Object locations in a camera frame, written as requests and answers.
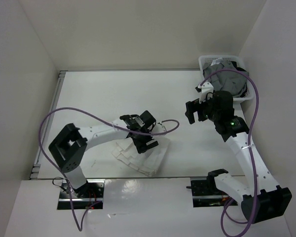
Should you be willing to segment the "white pleated skirt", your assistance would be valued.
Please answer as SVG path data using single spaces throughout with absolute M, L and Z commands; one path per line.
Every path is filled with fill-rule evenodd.
M 111 154 L 133 170 L 152 177 L 158 172 L 170 145 L 170 139 L 165 136 L 154 136 L 154 140 L 158 145 L 142 154 L 138 153 L 131 138 L 115 140 Z

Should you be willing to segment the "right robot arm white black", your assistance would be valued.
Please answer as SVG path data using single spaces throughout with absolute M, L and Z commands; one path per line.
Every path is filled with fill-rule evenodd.
M 188 101 L 185 107 L 190 124 L 196 120 L 214 123 L 217 133 L 235 154 L 248 182 L 244 185 L 227 170 L 217 169 L 207 175 L 208 192 L 228 194 L 241 206 L 247 220 L 253 215 L 254 224 L 282 216 L 292 193 L 289 188 L 282 188 L 269 172 L 253 144 L 245 120 L 234 113 L 231 94 L 227 91 L 209 92 L 203 101 Z

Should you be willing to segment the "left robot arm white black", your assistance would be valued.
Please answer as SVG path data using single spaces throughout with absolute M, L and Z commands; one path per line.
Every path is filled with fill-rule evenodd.
M 130 138 L 135 146 L 135 154 L 144 154 L 158 146 L 158 142 L 150 135 L 139 135 L 132 131 L 150 134 L 155 125 L 156 119 L 148 111 L 144 111 L 141 115 L 120 116 L 111 125 L 79 128 L 69 123 L 54 138 L 48 149 L 69 180 L 71 192 L 80 198 L 90 190 L 90 185 L 80 167 L 87 150 L 113 140 Z

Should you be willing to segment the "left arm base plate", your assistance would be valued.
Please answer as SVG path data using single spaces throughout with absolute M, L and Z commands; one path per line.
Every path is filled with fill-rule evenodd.
M 66 180 L 61 177 L 54 178 L 52 185 L 60 188 L 58 210 L 70 210 L 71 201 L 73 208 L 77 210 L 103 208 L 104 179 L 88 179 L 87 184 L 77 190 L 68 186 Z

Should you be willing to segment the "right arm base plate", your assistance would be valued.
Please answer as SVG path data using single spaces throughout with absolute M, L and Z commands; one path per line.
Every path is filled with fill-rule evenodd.
M 191 178 L 186 188 L 191 191 L 193 207 L 224 206 L 230 200 L 229 195 L 213 188 L 205 177 Z

